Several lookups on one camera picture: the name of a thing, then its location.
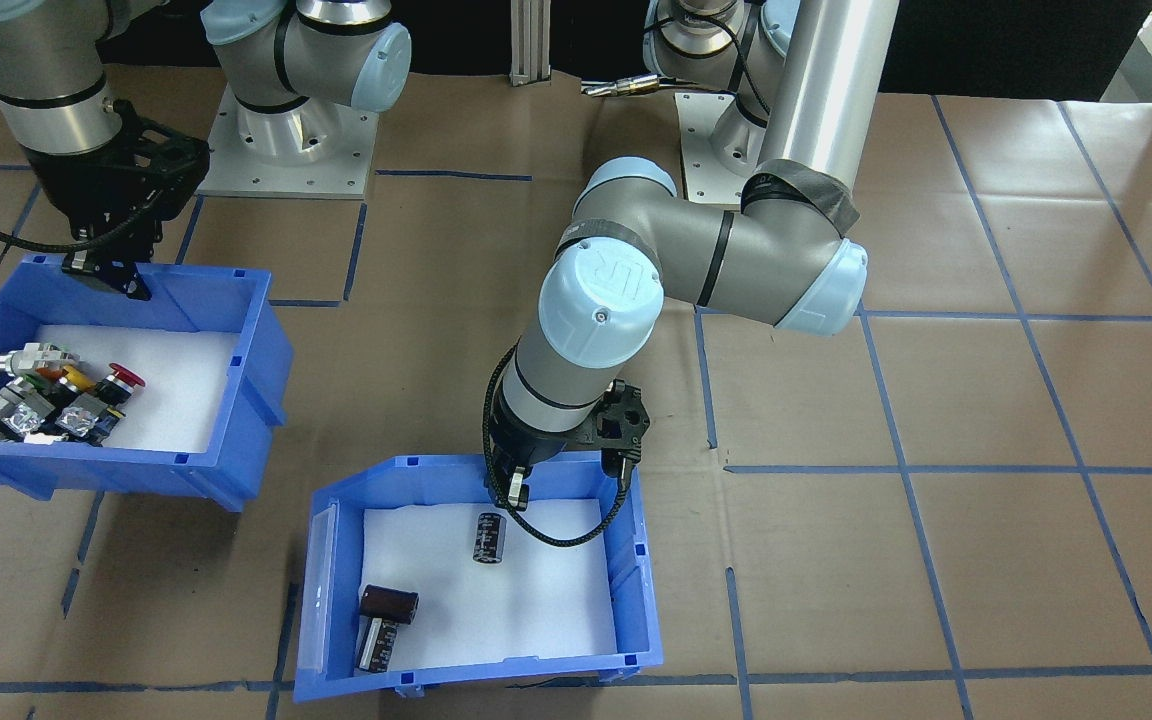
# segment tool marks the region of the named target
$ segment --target metal mounting plate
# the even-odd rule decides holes
[[[364,200],[371,176],[379,115],[335,106],[343,131],[332,143],[332,154],[309,165],[274,165],[253,154],[238,137],[237,101],[226,88],[215,111],[207,143],[211,169],[198,185],[200,195],[229,197],[306,197],[306,199]]]
[[[749,177],[726,168],[708,145],[708,136],[733,99],[717,92],[676,92],[679,132],[682,136],[682,176],[687,199],[705,205],[740,205]]]

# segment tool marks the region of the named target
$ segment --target blue storage bin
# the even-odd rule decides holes
[[[294,700],[319,700],[381,688],[393,688],[404,697],[422,697],[426,687],[442,683],[535,675],[598,673],[602,680],[627,679],[643,667],[664,662],[643,497],[635,477],[626,505],[602,535],[616,652],[548,659],[509,657],[500,662],[388,673],[355,670],[364,510],[486,503],[490,500],[483,487],[484,475],[480,455],[401,456],[314,492]],[[593,498],[604,514],[616,495],[616,483],[602,473],[598,452],[564,452],[541,462],[535,467],[529,484],[531,502]],[[513,525],[508,532],[521,535],[522,529]],[[507,552],[503,562],[492,568],[508,570],[508,562]],[[420,621],[419,611],[415,621]]]
[[[209,497],[242,510],[260,491],[273,427],[287,419],[291,343],[268,303],[271,274],[154,264],[141,274],[151,301],[88,287],[61,273],[55,256],[28,256],[0,291],[0,353],[35,341],[40,325],[237,333],[206,452],[0,442],[0,484],[37,500],[55,488],[101,488]]]

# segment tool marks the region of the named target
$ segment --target floor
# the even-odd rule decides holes
[[[202,137],[223,90],[109,77]],[[0,719],[1152,717],[1152,106],[899,94],[856,187],[855,323],[672,302],[627,370],[666,664],[294,705],[310,493],[475,452],[588,174],[681,179],[677,146],[667,94],[415,77],[365,206],[194,202],[159,258],[274,270],[291,419],[242,515],[0,488]],[[1,120],[0,227],[65,232]]]

